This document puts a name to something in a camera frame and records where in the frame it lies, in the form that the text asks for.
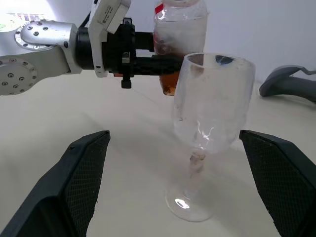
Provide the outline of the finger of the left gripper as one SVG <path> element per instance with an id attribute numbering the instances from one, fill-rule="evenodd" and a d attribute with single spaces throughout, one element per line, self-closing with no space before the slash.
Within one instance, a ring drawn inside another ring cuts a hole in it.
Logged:
<path id="1" fill-rule="evenodd" d="M 179 72 L 183 59 L 172 55 L 153 55 L 135 59 L 135 75 L 162 76 Z"/>
<path id="2" fill-rule="evenodd" d="M 139 50 L 154 51 L 154 35 L 152 32 L 136 32 L 135 47 Z"/>

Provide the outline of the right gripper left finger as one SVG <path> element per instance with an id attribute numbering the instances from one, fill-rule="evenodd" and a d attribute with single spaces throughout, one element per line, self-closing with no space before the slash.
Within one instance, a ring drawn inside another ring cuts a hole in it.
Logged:
<path id="1" fill-rule="evenodd" d="M 0 237 L 86 237 L 110 139 L 104 130 L 71 143 L 38 180 Z"/>

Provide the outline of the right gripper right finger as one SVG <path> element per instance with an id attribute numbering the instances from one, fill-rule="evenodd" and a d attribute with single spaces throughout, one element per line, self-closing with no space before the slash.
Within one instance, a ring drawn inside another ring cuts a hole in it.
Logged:
<path id="1" fill-rule="evenodd" d="M 239 134 L 257 192 L 281 237 L 316 237 L 316 165 L 292 142 Z"/>

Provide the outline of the clear bottle with red label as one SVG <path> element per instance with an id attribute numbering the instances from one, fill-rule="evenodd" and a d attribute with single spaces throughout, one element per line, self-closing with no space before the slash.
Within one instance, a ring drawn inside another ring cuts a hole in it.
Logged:
<path id="1" fill-rule="evenodd" d="M 157 0 L 154 15 L 156 55 L 203 52 L 208 10 L 205 0 Z"/>

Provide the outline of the clear wine glass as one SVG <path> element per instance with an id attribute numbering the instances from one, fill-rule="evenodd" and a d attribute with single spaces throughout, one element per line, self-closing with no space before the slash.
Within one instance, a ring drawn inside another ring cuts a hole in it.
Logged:
<path id="1" fill-rule="evenodd" d="M 184 57 L 173 103 L 173 129 L 190 148 L 188 175 L 165 196 L 169 209 L 189 222 L 212 216 L 212 200 L 202 177 L 205 160 L 225 151 L 246 123 L 256 67 L 240 57 L 229 65 L 215 61 L 219 53 Z"/>

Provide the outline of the grey curved plastic shell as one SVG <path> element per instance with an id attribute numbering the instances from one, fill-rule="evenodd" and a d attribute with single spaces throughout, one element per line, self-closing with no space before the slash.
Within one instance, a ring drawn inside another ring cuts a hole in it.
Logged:
<path id="1" fill-rule="evenodd" d="M 309 71 L 305 67 L 286 65 L 274 69 L 259 88 L 262 97 L 275 95 L 292 95 L 304 98 L 316 104 L 316 81 L 294 77 L 297 72 L 311 76 L 316 70 Z"/>

